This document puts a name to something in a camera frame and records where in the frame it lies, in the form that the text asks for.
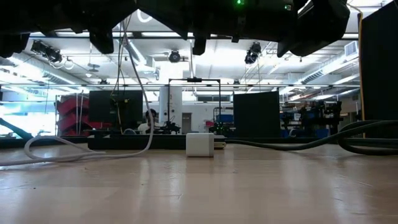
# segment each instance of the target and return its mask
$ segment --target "air vent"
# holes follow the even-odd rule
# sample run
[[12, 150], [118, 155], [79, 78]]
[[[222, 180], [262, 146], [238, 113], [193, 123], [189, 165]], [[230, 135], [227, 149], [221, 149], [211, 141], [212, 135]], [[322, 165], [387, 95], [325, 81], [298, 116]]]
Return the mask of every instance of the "air vent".
[[358, 41], [353, 41], [347, 44], [346, 46], [344, 46], [344, 50], [346, 57], [358, 56], [359, 55]]

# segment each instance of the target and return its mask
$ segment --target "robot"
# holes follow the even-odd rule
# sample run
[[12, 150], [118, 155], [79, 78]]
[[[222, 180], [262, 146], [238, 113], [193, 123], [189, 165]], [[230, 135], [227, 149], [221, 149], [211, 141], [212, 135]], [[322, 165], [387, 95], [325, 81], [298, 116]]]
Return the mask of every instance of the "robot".
[[211, 34], [278, 42], [277, 56], [304, 57], [345, 33], [347, 0], [53, 0], [6, 1], [0, 26], [0, 56], [26, 48], [31, 32], [55, 37], [59, 29], [88, 30], [103, 54], [114, 52], [112, 29], [140, 9], [183, 39], [193, 32], [193, 54], [201, 55]]

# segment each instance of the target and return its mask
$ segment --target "spotlight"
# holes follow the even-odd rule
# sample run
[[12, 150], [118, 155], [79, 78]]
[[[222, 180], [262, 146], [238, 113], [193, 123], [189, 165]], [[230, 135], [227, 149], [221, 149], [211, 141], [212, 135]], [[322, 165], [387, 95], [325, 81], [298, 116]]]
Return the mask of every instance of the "spotlight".
[[240, 84], [241, 84], [241, 82], [239, 80], [234, 80], [234, 85], [240, 85]]
[[49, 60], [52, 63], [62, 62], [62, 55], [60, 50], [55, 50], [49, 46], [44, 45], [41, 41], [34, 40], [30, 51], [35, 52]]
[[100, 85], [108, 85], [109, 83], [106, 81], [106, 79], [101, 79], [101, 81], [99, 82]]
[[248, 50], [246, 57], [244, 58], [244, 62], [248, 65], [251, 65], [254, 62], [256, 62], [260, 54], [261, 54], [261, 45], [259, 42], [255, 42]]
[[172, 53], [169, 56], [169, 61], [171, 63], [177, 63], [181, 60], [181, 55], [178, 50], [172, 50]]

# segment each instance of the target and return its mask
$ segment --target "person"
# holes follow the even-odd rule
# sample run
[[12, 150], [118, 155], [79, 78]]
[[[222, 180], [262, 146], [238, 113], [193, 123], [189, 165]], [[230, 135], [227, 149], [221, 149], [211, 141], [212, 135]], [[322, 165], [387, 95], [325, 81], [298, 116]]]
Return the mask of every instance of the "person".
[[[157, 114], [157, 113], [156, 113], [156, 110], [150, 109], [150, 113], [152, 113], [152, 116], [153, 116], [153, 118], [154, 118], [154, 120], [155, 120], [156, 114]], [[138, 127], [138, 131], [140, 131], [141, 134], [146, 134], [146, 131], [147, 131], [148, 129], [150, 129], [149, 111], [147, 111], [147, 112], [145, 113], [145, 117], [147, 118], [147, 122], [141, 124], [141, 125]]]

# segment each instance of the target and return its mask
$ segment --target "table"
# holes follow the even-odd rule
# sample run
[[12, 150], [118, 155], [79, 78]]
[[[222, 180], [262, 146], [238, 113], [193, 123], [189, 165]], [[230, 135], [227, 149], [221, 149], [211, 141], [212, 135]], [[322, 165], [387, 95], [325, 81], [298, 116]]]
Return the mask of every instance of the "table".
[[[0, 158], [25, 157], [12, 150]], [[398, 223], [397, 174], [398, 157], [334, 145], [0, 167], [0, 223]]]

